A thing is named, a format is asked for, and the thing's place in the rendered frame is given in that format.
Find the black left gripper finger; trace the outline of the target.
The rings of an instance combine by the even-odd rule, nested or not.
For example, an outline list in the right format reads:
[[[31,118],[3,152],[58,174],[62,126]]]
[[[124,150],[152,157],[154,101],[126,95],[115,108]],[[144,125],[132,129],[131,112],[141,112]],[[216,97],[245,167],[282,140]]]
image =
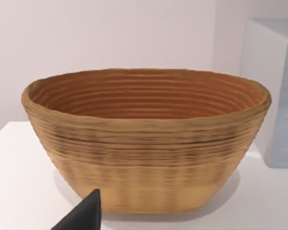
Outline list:
[[[94,189],[50,230],[101,230],[100,189]]]

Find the brown woven basket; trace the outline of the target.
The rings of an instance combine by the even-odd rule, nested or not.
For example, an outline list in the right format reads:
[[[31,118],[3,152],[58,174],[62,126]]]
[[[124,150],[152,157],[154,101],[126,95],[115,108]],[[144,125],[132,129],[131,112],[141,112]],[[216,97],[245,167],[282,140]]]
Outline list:
[[[36,80],[22,105],[81,198],[114,213],[203,207],[255,139],[272,98],[261,83],[190,69],[98,69]]]

